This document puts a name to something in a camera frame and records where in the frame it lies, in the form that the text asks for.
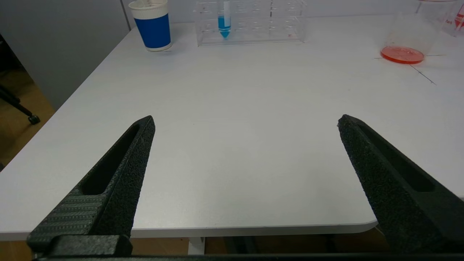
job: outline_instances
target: chair wheel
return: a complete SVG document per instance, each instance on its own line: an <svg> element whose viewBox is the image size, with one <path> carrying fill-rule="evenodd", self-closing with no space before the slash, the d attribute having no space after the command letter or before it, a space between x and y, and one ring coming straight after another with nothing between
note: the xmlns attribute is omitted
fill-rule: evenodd
<svg viewBox="0 0 464 261"><path fill-rule="evenodd" d="M40 119L37 115L32 115L27 118L32 125L35 125L40 122Z"/></svg>

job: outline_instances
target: gray wall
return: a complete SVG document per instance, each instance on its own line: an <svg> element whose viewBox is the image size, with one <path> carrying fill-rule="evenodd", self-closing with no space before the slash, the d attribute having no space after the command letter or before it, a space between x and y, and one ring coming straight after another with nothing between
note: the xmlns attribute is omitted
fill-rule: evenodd
<svg viewBox="0 0 464 261"><path fill-rule="evenodd" d="M134 0L122 0L130 27L135 27L134 19L127 5ZM207 0L168 0L169 21L189 23L194 21L193 10L196 1ZM305 0L308 4L308 17L348 16L390 14L402 0Z"/></svg>
<svg viewBox="0 0 464 261"><path fill-rule="evenodd" d="M0 33L59 108L129 32L119 0L0 0Z"/></svg>

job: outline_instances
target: table leg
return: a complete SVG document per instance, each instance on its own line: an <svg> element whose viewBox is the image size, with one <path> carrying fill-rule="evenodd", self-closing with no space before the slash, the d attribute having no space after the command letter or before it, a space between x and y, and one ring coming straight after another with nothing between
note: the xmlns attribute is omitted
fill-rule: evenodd
<svg viewBox="0 0 464 261"><path fill-rule="evenodd" d="M205 238L189 237L188 254L205 254Z"/></svg>

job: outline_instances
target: textured black plastic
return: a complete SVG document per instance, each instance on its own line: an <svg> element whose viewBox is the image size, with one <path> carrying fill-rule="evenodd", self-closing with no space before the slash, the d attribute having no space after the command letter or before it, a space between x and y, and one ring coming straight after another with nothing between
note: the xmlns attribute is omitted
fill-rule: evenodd
<svg viewBox="0 0 464 261"><path fill-rule="evenodd" d="M132 244L125 235L59 235L53 238L44 256L123 257L130 256Z"/></svg>
<svg viewBox="0 0 464 261"><path fill-rule="evenodd" d="M361 120L343 115L338 128L392 249L401 253L464 250L461 199Z"/></svg>
<svg viewBox="0 0 464 261"><path fill-rule="evenodd" d="M154 134L151 116L132 124L29 234L32 251L45 252L58 235L130 236Z"/></svg>

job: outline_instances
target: wooden floor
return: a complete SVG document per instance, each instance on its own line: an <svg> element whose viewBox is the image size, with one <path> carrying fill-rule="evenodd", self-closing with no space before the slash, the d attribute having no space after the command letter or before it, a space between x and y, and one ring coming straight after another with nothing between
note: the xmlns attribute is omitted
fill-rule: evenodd
<svg viewBox="0 0 464 261"><path fill-rule="evenodd" d="M24 71L0 72L0 84L21 99L21 104L42 120L31 125L27 116L0 99L0 163L8 164L26 143L50 119L54 111L38 87ZM257 236L256 249L263 254L326 253L323 235ZM389 246L376 229L347 235L334 235L332 241L338 252L386 252ZM133 254L187 254L188 238L131 239ZM227 254L223 237L206 239L206 254ZM31 252L25 241L0 241L0 261L29 261Z"/></svg>

